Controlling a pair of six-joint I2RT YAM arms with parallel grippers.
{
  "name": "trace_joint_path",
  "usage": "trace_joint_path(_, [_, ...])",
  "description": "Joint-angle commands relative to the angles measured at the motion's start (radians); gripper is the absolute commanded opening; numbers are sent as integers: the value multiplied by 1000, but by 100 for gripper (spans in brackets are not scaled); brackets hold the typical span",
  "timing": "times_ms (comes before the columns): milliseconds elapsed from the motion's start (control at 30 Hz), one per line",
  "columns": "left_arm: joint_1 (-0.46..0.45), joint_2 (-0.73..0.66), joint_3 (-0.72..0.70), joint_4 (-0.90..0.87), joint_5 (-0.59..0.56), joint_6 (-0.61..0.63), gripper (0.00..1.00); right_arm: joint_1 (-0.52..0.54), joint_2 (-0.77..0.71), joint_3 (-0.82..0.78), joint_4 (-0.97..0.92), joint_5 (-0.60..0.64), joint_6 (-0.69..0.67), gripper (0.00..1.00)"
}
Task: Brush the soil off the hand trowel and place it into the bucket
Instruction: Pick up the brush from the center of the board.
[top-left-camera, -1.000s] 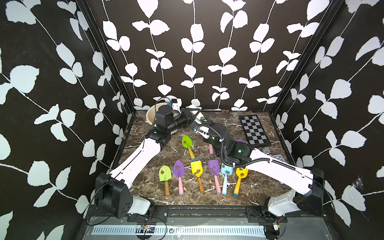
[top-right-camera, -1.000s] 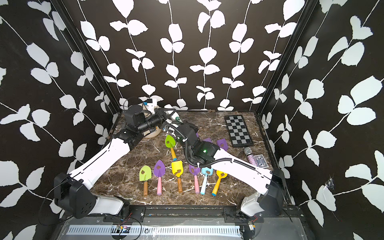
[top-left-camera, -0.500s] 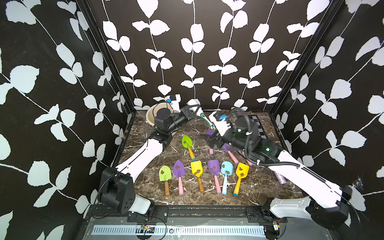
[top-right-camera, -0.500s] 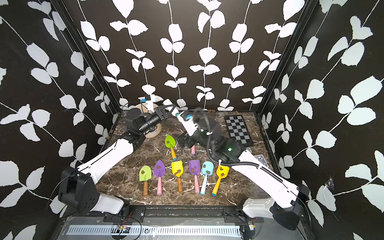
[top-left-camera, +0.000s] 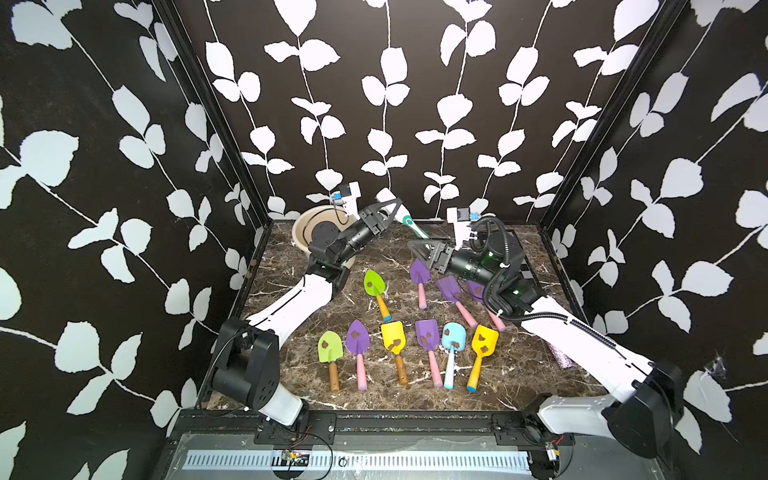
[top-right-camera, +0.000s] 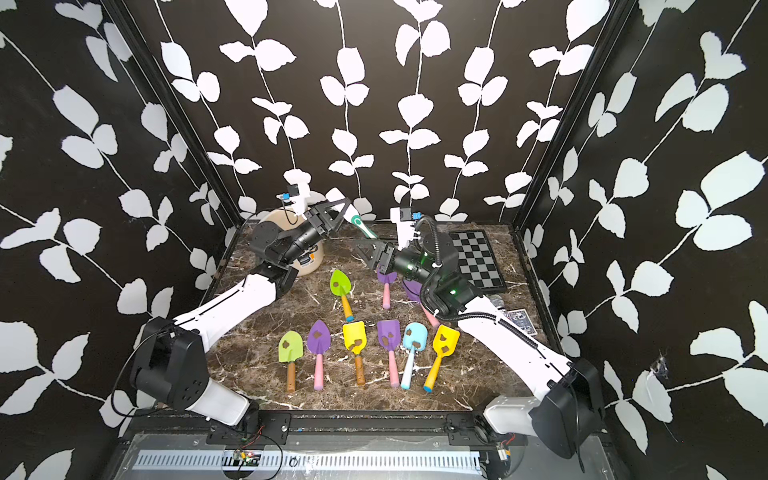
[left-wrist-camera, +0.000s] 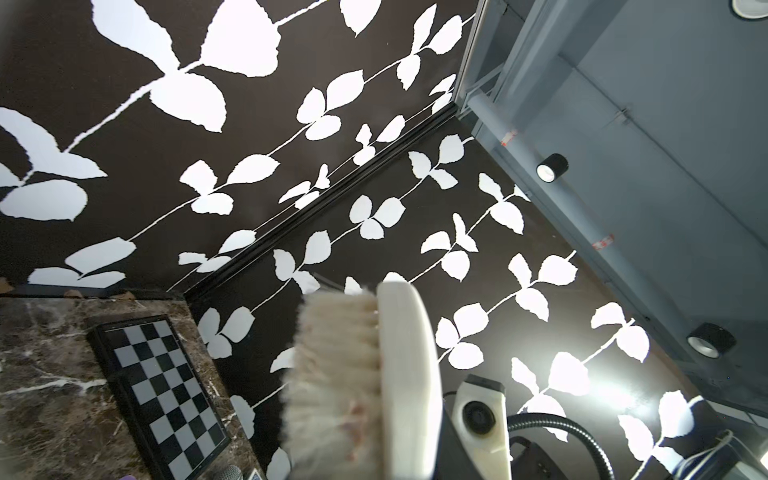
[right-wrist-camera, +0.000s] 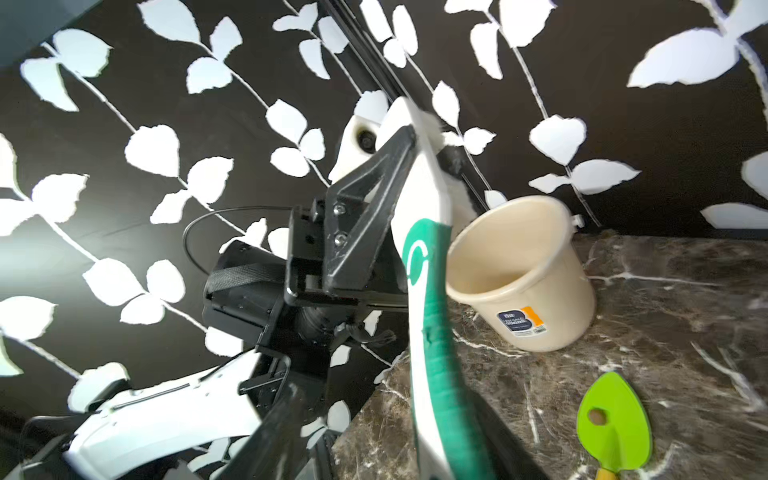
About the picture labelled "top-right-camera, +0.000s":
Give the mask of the green white scrub brush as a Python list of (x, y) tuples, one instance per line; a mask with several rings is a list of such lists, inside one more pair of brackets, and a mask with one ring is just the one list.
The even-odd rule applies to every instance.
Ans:
[(357, 227), (365, 235), (367, 239), (373, 239), (373, 240), (378, 239), (378, 236), (365, 225), (365, 223), (363, 222), (363, 220), (359, 215), (354, 215), (351, 219), (351, 223), (355, 227)]

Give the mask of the lime pointed trowel yellow handle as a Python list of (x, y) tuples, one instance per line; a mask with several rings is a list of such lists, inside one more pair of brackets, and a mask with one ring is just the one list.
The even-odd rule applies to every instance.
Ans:
[(347, 295), (351, 291), (351, 282), (347, 275), (339, 269), (336, 269), (332, 272), (330, 279), (330, 290), (334, 295), (341, 299), (345, 320), (347, 322), (353, 322), (354, 315), (347, 298)]

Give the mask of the lime square trowel wooden handle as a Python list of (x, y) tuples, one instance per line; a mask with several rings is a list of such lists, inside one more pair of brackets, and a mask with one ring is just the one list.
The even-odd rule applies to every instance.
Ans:
[(296, 390), (296, 361), (303, 357), (303, 340), (301, 335), (293, 330), (286, 332), (279, 341), (278, 360), (286, 365), (286, 392)]

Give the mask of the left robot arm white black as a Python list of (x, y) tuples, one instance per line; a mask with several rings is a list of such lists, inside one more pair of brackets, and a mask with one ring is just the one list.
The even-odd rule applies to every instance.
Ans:
[(254, 269), (234, 287), (173, 320), (150, 321), (132, 358), (131, 385), (176, 411), (189, 411), (244, 435), (260, 428), (256, 402), (213, 380), (206, 354), (216, 342), (292, 287), (293, 263), (358, 214), (342, 197), (315, 204), (304, 222), (285, 230), (272, 221), (253, 227)]

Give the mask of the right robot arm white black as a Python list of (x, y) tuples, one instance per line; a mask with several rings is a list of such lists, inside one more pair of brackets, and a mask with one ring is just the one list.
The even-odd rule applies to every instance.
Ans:
[(426, 235), (416, 233), (400, 249), (379, 238), (363, 220), (348, 217), (364, 239), (356, 247), (368, 267), (381, 274), (397, 273), (420, 283), (421, 304), (444, 326), (455, 326), (494, 353), (528, 387), (535, 401), (524, 414), (484, 414), (499, 434), (518, 433), (529, 425), (533, 434), (556, 455), (569, 459), (588, 436), (599, 430), (605, 401), (597, 369), (583, 358), (569, 359), (526, 334), (465, 276), (459, 252), (449, 234), (424, 216)]

